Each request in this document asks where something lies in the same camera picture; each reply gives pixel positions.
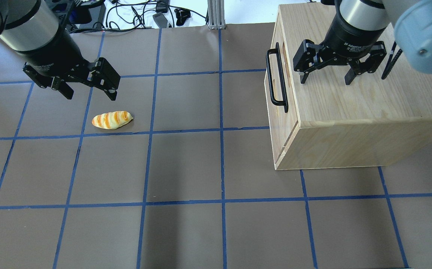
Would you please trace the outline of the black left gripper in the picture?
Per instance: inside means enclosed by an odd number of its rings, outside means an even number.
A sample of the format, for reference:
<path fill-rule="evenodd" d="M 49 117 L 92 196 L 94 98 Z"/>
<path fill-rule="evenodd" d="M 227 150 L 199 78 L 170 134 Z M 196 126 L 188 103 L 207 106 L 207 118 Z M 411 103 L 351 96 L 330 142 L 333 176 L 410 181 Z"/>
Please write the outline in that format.
<path fill-rule="evenodd" d="M 117 98 L 121 77 L 115 68 L 103 57 L 89 63 L 65 29 L 58 29 L 53 39 L 40 48 L 16 53 L 26 62 L 23 72 L 39 87 L 50 86 L 71 100 L 74 90 L 62 79 L 65 78 L 69 82 L 96 87 L 111 101 Z"/>

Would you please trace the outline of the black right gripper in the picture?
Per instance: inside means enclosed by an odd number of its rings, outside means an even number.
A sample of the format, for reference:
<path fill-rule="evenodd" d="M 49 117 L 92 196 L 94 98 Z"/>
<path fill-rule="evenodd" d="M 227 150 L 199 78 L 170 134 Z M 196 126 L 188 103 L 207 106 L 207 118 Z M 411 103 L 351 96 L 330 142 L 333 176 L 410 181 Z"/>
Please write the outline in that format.
<path fill-rule="evenodd" d="M 383 29 L 358 29 L 336 13 L 321 44 L 304 39 L 293 57 L 293 69 L 300 73 L 304 84 L 309 74 L 326 66 L 350 66 L 344 77 L 350 85 L 356 76 L 377 71 L 387 55 L 386 46 L 379 41 Z"/>

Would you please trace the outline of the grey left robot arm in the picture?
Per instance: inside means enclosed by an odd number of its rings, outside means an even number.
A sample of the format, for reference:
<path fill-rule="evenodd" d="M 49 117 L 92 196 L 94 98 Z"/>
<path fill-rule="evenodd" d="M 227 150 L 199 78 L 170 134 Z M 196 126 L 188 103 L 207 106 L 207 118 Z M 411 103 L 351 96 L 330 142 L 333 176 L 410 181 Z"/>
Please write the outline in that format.
<path fill-rule="evenodd" d="M 120 75 L 105 58 L 89 62 L 43 0 L 0 0 L 0 39 L 24 61 L 23 72 L 39 87 L 66 99 L 81 83 L 96 87 L 114 101 Z"/>

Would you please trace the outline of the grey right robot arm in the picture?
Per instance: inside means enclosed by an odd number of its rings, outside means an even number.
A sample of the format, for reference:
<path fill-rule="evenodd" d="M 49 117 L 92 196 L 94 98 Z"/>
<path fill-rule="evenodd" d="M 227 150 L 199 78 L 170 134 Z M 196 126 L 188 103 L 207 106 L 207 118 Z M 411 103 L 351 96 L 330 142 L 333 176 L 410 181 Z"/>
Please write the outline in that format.
<path fill-rule="evenodd" d="M 303 40 L 293 68 L 304 84 L 309 74 L 326 66 L 349 66 L 346 85 L 388 62 L 388 77 L 402 53 L 416 71 L 432 74 L 432 0 L 322 0 L 336 14 L 325 39 Z"/>

